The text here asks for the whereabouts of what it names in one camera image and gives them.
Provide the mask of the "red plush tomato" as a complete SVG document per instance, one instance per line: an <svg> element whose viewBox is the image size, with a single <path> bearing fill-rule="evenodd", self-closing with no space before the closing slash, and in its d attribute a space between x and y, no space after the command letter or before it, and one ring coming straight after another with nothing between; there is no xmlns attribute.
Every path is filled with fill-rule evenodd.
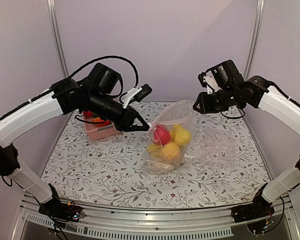
<svg viewBox="0 0 300 240"><path fill-rule="evenodd" d="M168 129L163 125L157 125L153 132L153 141L157 145L165 145L171 140Z"/></svg>

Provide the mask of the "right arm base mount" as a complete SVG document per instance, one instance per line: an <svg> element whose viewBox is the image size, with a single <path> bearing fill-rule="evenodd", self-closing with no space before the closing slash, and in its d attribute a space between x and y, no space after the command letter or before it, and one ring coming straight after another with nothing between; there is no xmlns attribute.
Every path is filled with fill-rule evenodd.
<svg viewBox="0 0 300 240"><path fill-rule="evenodd" d="M274 213L272 203L267 202L260 195L254 197L252 203L241 204L231 209L231 216L235 223L267 217Z"/></svg>

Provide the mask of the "pink dotted zip bag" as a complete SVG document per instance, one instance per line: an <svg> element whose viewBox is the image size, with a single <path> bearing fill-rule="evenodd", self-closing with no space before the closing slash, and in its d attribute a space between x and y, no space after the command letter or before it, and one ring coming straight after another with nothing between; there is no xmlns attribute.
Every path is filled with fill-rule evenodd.
<svg viewBox="0 0 300 240"><path fill-rule="evenodd" d="M193 105L191 100L174 102L149 123L148 144L142 156L142 167L147 174L167 174L181 165L194 136Z"/></svg>

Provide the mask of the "white plush cauliflower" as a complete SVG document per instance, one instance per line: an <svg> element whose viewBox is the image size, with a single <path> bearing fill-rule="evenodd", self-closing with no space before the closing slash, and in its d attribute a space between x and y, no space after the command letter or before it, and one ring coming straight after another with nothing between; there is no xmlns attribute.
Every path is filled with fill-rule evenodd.
<svg viewBox="0 0 300 240"><path fill-rule="evenodd" d="M160 161L146 161L143 165L144 170L150 175L160 175L169 173L174 166Z"/></svg>

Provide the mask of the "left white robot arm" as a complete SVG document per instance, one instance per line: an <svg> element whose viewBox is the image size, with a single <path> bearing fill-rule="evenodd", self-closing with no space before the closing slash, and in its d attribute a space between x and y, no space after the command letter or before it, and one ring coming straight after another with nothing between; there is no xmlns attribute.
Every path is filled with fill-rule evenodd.
<svg viewBox="0 0 300 240"><path fill-rule="evenodd" d="M73 75L52 84L36 97L0 116L0 176L7 177L37 199L42 209L60 217L70 208L62 203L55 188L42 181L19 159L14 140L51 119L73 111L92 112L102 120L112 122L120 132L140 132L149 129L148 123L131 107L140 102L152 88L145 84L131 90L112 94L122 76L102 64L98 57L89 62L92 70L84 79L75 81Z"/></svg>

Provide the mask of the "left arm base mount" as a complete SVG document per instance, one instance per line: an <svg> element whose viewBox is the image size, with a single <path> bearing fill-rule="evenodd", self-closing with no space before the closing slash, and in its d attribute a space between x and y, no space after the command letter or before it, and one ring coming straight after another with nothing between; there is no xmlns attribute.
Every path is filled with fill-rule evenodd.
<svg viewBox="0 0 300 240"><path fill-rule="evenodd" d="M57 198L52 198L46 203L40 203L38 211L62 222L78 222L85 217L83 208L76 205L75 201L65 203Z"/></svg>

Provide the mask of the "yellow plush lemon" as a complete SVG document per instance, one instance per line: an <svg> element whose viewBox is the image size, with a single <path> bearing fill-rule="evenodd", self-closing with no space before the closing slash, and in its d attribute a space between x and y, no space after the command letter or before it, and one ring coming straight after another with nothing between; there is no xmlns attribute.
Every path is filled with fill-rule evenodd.
<svg viewBox="0 0 300 240"><path fill-rule="evenodd" d="M192 134L180 124L173 125L173 142L180 147L186 146L192 139Z"/></svg>

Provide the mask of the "yellow plush banana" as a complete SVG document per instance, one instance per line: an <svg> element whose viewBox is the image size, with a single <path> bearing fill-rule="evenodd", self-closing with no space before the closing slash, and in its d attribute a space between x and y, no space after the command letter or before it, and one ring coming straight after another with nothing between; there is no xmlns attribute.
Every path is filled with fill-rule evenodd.
<svg viewBox="0 0 300 240"><path fill-rule="evenodd" d="M162 156L162 146L160 144L151 143L147 146L146 151L154 158L159 158Z"/></svg>

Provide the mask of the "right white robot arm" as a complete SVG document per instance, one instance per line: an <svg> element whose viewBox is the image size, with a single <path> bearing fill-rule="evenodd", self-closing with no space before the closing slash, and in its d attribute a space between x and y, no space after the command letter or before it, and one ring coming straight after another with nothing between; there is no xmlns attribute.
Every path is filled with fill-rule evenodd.
<svg viewBox="0 0 300 240"><path fill-rule="evenodd" d="M285 94L277 84L254 75L245 80L235 63L229 59L198 75L206 91L200 92L193 110L200 114L217 114L236 106L259 109L286 125L300 137L300 104ZM248 213L259 218L268 205L300 184L298 161L260 188L253 197Z"/></svg>

